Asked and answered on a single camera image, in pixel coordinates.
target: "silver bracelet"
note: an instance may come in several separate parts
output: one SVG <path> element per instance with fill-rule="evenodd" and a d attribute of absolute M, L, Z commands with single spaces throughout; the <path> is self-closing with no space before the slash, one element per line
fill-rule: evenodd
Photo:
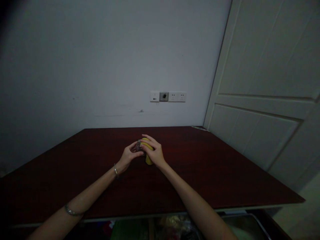
<path fill-rule="evenodd" d="M 77 213 L 77 212 L 72 211 L 72 210 L 69 208 L 68 204 L 69 204 L 69 203 L 67 203 L 67 204 L 64 206 L 64 209 L 66 210 L 66 212 L 67 212 L 70 216 L 76 217 L 76 216 L 81 216 L 81 215 L 83 215 L 83 213 Z"/>
<path fill-rule="evenodd" d="M 114 168 L 114 172 L 116 173 L 116 177 L 119 178 L 118 172 L 116 170 L 116 164 L 113 165 L 113 168 Z"/>

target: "white door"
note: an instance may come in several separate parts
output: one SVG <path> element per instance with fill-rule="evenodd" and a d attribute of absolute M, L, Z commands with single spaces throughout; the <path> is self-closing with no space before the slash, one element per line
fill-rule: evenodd
<path fill-rule="evenodd" d="M 204 122 L 296 191 L 320 170 L 319 9 L 234 0 Z"/>

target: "yellow object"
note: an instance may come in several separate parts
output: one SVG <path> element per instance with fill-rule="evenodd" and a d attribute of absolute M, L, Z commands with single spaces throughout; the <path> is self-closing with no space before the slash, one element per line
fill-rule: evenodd
<path fill-rule="evenodd" d="M 147 143 L 141 143 L 141 144 L 146 145 L 148 148 L 150 148 L 153 151 L 153 147 L 151 147 L 149 144 L 147 144 Z M 146 164 L 148 164 L 148 165 L 152 165 L 153 164 L 153 162 L 151 161 L 151 159 L 150 159 L 150 157 L 148 155 L 146 156 Z"/>

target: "wall outlet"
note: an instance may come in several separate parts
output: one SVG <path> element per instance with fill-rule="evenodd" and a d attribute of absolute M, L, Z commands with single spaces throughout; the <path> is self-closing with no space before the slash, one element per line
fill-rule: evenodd
<path fill-rule="evenodd" d="M 176 102 L 178 98 L 177 92 L 169 92 L 169 99 L 168 102 Z"/>
<path fill-rule="evenodd" d="M 169 102 L 185 102 L 187 99 L 186 92 L 169 92 Z"/>
<path fill-rule="evenodd" d="M 177 95 L 177 102 L 185 102 L 187 99 L 187 93 L 186 92 L 179 92 Z"/>
<path fill-rule="evenodd" d="M 167 102 L 169 99 L 168 92 L 160 92 L 160 102 Z"/>
<path fill-rule="evenodd" d="M 160 91 L 150 91 L 150 102 L 159 102 Z"/>

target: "table top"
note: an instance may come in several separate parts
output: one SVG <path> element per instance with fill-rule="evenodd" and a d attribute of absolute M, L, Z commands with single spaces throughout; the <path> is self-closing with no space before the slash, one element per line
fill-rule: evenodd
<path fill-rule="evenodd" d="M 0 180 L 8 223 L 45 221 L 113 167 L 123 149 L 154 137 L 167 163 L 214 209 L 301 203 L 302 197 L 208 131 L 193 127 L 84 129 Z M 132 161 L 84 218 L 185 211 L 155 165 Z"/>

